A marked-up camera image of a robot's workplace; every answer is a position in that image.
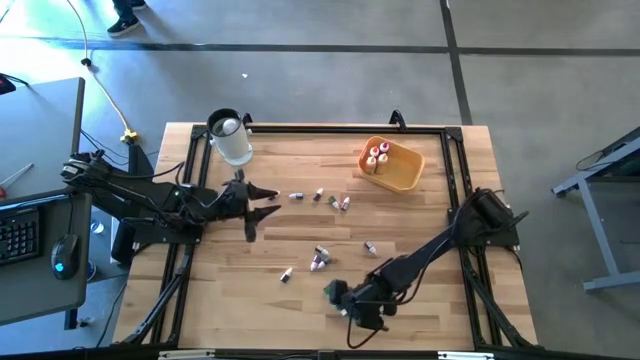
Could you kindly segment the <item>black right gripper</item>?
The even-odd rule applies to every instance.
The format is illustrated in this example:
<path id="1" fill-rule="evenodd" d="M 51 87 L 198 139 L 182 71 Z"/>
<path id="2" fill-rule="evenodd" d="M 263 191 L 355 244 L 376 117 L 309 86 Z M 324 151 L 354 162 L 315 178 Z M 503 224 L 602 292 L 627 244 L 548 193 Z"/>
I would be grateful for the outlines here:
<path id="1" fill-rule="evenodd" d="M 334 279 L 329 283 L 329 301 L 341 302 L 349 291 L 348 283 Z M 396 293 L 376 283 L 360 284 L 349 291 L 349 299 L 342 308 L 358 327 L 369 330 L 387 330 L 384 316 L 397 311 Z"/>

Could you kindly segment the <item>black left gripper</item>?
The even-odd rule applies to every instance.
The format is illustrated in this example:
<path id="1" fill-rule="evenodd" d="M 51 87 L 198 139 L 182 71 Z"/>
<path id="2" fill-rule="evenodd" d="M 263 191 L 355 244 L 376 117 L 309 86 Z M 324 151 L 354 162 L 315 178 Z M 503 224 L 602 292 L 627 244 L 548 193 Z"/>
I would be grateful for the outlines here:
<path id="1" fill-rule="evenodd" d="M 267 216 L 278 211 L 280 205 L 272 205 L 267 207 L 255 207 L 253 210 L 249 206 L 249 185 L 244 181 L 245 174 L 242 169 L 234 173 L 234 178 L 226 182 L 227 187 L 221 193 L 221 203 L 219 204 L 219 214 L 217 219 L 226 221 L 239 218 L 244 221 L 244 233 L 246 241 L 252 243 L 257 237 L 257 223 L 265 219 Z M 269 190 L 251 185 L 251 199 L 261 200 L 268 199 L 276 193 L 277 190 Z"/>

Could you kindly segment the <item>large green food coloring bottle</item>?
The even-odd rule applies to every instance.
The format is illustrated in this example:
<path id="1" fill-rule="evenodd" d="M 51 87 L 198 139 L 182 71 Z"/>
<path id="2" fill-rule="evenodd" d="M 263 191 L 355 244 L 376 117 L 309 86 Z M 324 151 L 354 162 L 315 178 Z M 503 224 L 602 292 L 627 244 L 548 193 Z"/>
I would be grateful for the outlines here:
<path id="1" fill-rule="evenodd" d="M 324 293 L 327 296 L 328 301 L 329 301 L 329 284 L 324 288 Z M 337 311 L 340 313 L 340 315 L 342 317 L 346 316 L 346 313 L 344 312 L 344 310 L 342 308 L 342 301 L 341 302 L 330 302 L 329 301 L 329 303 L 337 309 Z"/>

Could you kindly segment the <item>yellow plastic bin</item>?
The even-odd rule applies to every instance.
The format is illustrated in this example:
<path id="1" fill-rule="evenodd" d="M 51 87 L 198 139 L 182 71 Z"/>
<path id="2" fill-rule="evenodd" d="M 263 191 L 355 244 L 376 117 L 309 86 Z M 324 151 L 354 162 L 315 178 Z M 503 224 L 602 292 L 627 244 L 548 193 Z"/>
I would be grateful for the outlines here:
<path id="1" fill-rule="evenodd" d="M 383 170 L 377 167 L 373 175 L 368 175 L 365 173 L 364 167 L 367 158 L 371 156 L 369 150 L 373 146 L 379 148 L 382 142 L 390 144 L 389 152 L 386 153 L 389 162 Z M 396 193 L 412 191 L 420 180 L 424 165 L 424 156 L 419 152 L 380 136 L 372 136 L 365 141 L 357 163 L 364 179 Z"/>

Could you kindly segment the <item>white cylindrical container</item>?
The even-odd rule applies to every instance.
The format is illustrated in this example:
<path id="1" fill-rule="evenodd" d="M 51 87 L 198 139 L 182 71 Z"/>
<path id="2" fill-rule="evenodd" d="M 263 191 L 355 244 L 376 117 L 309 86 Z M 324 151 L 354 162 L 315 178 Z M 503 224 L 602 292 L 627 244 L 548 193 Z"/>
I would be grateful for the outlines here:
<path id="1" fill-rule="evenodd" d="M 233 109 L 214 111 L 207 120 L 210 143 L 230 165 L 242 167 L 253 156 L 253 147 L 240 114 Z"/>

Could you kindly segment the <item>white light strip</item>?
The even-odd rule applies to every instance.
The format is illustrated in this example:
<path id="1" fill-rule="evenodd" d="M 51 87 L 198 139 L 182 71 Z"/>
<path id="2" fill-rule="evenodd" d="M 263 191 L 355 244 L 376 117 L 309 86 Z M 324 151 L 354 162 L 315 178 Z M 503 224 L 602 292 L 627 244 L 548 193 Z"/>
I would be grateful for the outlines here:
<path id="1" fill-rule="evenodd" d="M 207 349 L 176 349 L 161 351 L 157 360 L 210 360 L 215 358 L 214 350 Z"/>
<path id="2" fill-rule="evenodd" d="M 471 351 L 438 351 L 438 360 L 495 360 L 493 353 Z"/>

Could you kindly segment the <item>black computer mouse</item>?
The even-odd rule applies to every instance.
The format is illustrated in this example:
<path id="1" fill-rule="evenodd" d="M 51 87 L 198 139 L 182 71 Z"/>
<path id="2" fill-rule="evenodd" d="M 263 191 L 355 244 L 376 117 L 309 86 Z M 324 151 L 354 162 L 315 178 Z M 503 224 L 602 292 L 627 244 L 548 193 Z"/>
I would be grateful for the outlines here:
<path id="1" fill-rule="evenodd" d="M 52 247 L 50 262 L 56 279 L 71 279 L 79 268 L 79 237 L 75 234 L 60 237 Z"/>

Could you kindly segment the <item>person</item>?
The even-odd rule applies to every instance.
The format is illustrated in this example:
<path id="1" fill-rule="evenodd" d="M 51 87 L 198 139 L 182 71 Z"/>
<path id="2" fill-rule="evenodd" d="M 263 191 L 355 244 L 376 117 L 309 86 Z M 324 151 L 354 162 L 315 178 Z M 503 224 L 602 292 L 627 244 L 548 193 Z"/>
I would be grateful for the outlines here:
<path id="1" fill-rule="evenodd" d="M 147 7 L 145 0 L 112 0 L 112 3 L 118 20 L 107 29 L 111 37 L 124 35 L 140 26 L 135 11 L 144 10 Z"/>

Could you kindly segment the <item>dark grey desk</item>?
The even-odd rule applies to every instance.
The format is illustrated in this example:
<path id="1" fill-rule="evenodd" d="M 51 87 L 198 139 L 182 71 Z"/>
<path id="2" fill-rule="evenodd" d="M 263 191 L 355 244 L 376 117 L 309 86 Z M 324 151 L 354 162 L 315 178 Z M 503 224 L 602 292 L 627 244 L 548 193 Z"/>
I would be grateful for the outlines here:
<path id="1" fill-rule="evenodd" d="M 0 182 L 34 164 L 6 188 L 4 202 L 66 187 L 60 172 L 79 149 L 84 93 L 78 77 L 0 95 Z"/>

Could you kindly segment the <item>grey keyboard tray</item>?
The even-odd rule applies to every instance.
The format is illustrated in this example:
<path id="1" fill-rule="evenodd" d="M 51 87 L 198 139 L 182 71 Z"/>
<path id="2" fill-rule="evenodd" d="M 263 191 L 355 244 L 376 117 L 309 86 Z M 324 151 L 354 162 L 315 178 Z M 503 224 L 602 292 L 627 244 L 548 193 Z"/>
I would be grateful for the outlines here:
<path id="1" fill-rule="evenodd" d="M 0 266 L 0 326 L 79 308 L 86 298 L 91 197 L 60 194 L 0 206 L 0 211 L 38 207 L 41 211 L 41 254 Z M 51 270 L 51 250 L 66 234 L 79 237 L 79 268 L 69 280 Z"/>

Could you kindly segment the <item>black keyboard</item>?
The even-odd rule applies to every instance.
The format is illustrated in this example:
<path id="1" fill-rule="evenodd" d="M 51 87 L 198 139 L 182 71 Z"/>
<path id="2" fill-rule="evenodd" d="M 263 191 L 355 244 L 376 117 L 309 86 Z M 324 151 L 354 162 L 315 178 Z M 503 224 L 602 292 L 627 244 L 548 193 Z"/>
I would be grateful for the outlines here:
<path id="1" fill-rule="evenodd" d="M 40 256 L 40 215 L 38 207 L 0 211 L 0 266 Z"/>

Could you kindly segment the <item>black aluminium table frame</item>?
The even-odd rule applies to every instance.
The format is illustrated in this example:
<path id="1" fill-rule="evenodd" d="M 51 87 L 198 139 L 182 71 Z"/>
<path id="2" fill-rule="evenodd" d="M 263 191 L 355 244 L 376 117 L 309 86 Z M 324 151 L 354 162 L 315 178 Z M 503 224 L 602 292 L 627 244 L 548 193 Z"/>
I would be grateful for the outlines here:
<path id="1" fill-rule="evenodd" d="M 324 293 L 334 279 L 351 284 L 388 258 L 408 254 L 440 233 L 449 210 L 471 190 L 501 188 L 484 126 L 267 124 L 252 127 L 254 184 L 280 191 L 281 208 L 262 220 L 249 243 L 239 220 L 207 227 L 184 288 L 151 332 L 181 348 L 345 350 L 469 350 L 490 340 L 494 326 L 464 282 L 461 252 L 427 270 L 413 300 L 379 334 L 349 325 Z M 365 141 L 381 136 L 424 156 L 417 186 L 398 194 L 361 176 Z M 324 193 L 318 202 L 313 196 Z M 301 192 L 304 198 L 289 198 Z M 347 211 L 332 207 L 334 196 Z M 377 253 L 364 246 L 370 241 Z M 320 245 L 329 255 L 320 255 Z M 331 263 L 311 271 L 313 257 Z M 280 281 L 293 269 L 287 283 Z"/>

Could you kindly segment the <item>red-handled screwdriver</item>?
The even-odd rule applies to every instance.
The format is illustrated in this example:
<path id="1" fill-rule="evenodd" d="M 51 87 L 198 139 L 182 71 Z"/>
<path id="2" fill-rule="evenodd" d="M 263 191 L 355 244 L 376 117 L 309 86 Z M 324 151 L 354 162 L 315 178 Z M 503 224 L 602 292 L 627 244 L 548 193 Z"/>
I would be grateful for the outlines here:
<path id="1" fill-rule="evenodd" d="M 29 163 L 22 169 L 18 170 L 14 174 L 10 175 L 6 179 L 0 182 L 0 199 L 4 199 L 7 196 L 6 188 L 10 186 L 14 181 L 18 180 L 26 172 L 28 172 L 34 166 L 33 163 Z"/>

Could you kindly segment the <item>grey metal table frame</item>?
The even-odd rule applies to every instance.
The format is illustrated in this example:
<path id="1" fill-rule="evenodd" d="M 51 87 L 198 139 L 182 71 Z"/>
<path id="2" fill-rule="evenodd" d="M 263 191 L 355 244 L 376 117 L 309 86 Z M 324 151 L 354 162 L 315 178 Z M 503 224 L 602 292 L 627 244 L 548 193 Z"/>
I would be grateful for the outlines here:
<path id="1" fill-rule="evenodd" d="M 584 290 L 640 285 L 640 269 L 622 259 L 626 245 L 640 245 L 640 126 L 579 160 L 575 174 L 551 188 L 557 198 L 572 191 L 581 195 L 607 271 Z"/>

